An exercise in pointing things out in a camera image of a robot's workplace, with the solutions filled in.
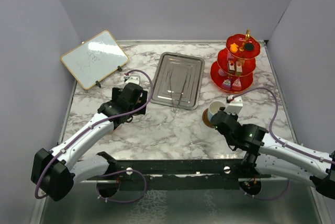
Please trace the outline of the red three-tier cake stand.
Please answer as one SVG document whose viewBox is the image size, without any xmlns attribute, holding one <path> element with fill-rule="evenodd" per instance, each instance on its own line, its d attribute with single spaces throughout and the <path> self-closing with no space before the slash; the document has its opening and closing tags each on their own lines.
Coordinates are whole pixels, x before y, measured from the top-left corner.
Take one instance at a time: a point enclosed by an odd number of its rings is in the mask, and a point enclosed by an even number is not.
<svg viewBox="0 0 335 224">
<path fill-rule="evenodd" d="M 236 43 L 239 46 L 239 51 L 236 53 L 230 52 L 230 45 Z M 246 43 L 254 44 L 253 51 L 247 51 L 244 49 Z M 242 89 L 240 91 L 234 91 L 230 89 L 223 91 L 227 93 L 241 93 L 247 90 L 253 83 L 253 72 L 256 69 L 256 57 L 260 54 L 261 46 L 258 41 L 256 41 L 251 36 L 251 30 L 248 29 L 246 33 L 237 33 L 230 36 L 226 41 L 226 46 L 218 52 L 217 60 L 212 64 L 210 69 L 210 77 L 212 81 L 220 88 L 221 84 L 226 79 L 231 79 L 231 85 L 235 79 L 239 78 L 241 81 Z M 229 73 L 228 71 L 228 61 L 233 60 L 234 62 L 240 61 L 242 63 L 243 72 L 241 76 L 236 76 L 234 73 Z"/>
</svg>

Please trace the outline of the stainless steel tray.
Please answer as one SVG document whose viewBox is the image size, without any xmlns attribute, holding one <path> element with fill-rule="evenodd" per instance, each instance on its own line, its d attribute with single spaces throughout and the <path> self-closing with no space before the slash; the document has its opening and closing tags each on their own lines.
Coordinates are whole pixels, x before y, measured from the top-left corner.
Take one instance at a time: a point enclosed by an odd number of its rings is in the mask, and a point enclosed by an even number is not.
<svg viewBox="0 0 335 224">
<path fill-rule="evenodd" d="M 174 110 L 197 108 L 205 61 L 179 53 L 161 54 L 154 76 L 151 101 Z"/>
</svg>

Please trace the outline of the pink heart-shaped cake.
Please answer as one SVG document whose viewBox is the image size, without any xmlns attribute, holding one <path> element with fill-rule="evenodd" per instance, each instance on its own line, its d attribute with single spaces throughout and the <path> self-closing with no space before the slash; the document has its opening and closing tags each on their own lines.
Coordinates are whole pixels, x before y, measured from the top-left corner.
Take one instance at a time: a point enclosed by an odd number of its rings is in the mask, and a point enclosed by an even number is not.
<svg viewBox="0 0 335 224">
<path fill-rule="evenodd" d="M 231 86 L 231 89 L 234 91 L 240 91 L 242 89 L 241 81 L 239 78 L 235 79 Z"/>
</svg>

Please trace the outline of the metal tongs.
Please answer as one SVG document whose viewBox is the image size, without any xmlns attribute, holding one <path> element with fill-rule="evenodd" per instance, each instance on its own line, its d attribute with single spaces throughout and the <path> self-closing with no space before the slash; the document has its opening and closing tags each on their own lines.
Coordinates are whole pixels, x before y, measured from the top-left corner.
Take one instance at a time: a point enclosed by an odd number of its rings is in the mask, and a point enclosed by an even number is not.
<svg viewBox="0 0 335 224">
<path fill-rule="evenodd" d="M 171 98 L 172 112 L 176 113 L 183 95 L 185 93 L 186 83 L 188 81 L 188 70 L 182 67 L 170 67 L 168 73 L 169 92 Z"/>
</svg>

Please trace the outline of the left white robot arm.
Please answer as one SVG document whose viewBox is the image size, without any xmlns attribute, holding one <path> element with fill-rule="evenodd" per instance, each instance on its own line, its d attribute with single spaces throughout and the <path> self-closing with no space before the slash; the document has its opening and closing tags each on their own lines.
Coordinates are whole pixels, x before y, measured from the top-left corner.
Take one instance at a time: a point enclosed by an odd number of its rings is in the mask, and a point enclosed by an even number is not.
<svg viewBox="0 0 335 224">
<path fill-rule="evenodd" d="M 150 99 L 148 91 L 137 83 L 113 88 L 111 100 L 102 103 L 83 128 L 51 150 L 42 148 L 35 154 L 31 172 L 35 191 L 42 190 L 52 200 L 60 201 L 76 182 L 98 175 L 112 178 L 116 167 L 105 157 L 97 155 L 88 162 L 79 159 L 102 137 L 130 122 L 133 115 L 144 115 Z"/>
</svg>

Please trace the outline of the orange fish-shaped pastry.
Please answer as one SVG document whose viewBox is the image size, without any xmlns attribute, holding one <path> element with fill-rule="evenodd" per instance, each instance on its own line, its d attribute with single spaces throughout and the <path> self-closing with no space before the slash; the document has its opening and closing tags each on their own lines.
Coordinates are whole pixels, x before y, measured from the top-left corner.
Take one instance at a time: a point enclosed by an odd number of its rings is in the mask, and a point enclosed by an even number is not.
<svg viewBox="0 0 335 224">
<path fill-rule="evenodd" d="M 231 53 L 236 53 L 239 51 L 239 46 L 236 43 L 233 43 L 230 45 L 230 52 Z"/>
</svg>

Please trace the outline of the brown wooden coaster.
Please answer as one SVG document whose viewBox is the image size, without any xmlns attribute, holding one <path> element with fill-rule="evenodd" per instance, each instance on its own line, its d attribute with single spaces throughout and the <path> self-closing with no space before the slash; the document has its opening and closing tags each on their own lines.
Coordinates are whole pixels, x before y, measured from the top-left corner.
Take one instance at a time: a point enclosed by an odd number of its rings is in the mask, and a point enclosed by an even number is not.
<svg viewBox="0 0 335 224">
<path fill-rule="evenodd" d="M 209 128 L 214 128 L 214 126 L 210 123 L 209 119 L 208 119 L 208 108 L 204 110 L 203 115 L 202 115 L 202 120 L 203 123 L 209 127 Z"/>
</svg>

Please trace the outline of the white mug blue handle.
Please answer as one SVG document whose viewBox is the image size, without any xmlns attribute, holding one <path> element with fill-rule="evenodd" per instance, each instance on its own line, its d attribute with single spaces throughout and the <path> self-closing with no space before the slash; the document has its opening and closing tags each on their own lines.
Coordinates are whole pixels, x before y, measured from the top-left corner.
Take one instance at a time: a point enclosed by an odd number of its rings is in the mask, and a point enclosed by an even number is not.
<svg viewBox="0 0 335 224">
<path fill-rule="evenodd" d="M 207 111 L 207 118 L 208 120 L 211 120 L 214 114 L 218 113 L 220 111 L 220 108 L 225 108 L 225 104 L 220 101 L 214 101 L 210 103 Z"/>
</svg>

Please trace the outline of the brown layered cake slice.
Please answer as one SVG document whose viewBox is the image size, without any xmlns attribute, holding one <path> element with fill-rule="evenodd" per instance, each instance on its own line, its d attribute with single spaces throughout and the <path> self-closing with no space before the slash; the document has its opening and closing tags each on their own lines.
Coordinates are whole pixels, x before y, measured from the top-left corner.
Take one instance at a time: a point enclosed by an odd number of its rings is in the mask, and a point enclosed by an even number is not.
<svg viewBox="0 0 335 224">
<path fill-rule="evenodd" d="M 229 73 L 235 72 L 235 62 L 233 60 L 228 61 L 228 71 Z"/>
</svg>

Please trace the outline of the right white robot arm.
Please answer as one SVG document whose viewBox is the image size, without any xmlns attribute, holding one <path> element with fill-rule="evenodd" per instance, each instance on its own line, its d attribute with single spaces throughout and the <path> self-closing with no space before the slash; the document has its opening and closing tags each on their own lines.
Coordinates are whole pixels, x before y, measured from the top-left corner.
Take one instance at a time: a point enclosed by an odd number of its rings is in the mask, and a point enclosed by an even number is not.
<svg viewBox="0 0 335 224">
<path fill-rule="evenodd" d="M 242 125 L 236 115 L 222 110 L 209 119 L 228 145 L 246 152 L 240 165 L 245 177 L 257 173 L 285 177 L 334 199 L 334 153 L 303 147 L 254 124 Z"/>
</svg>

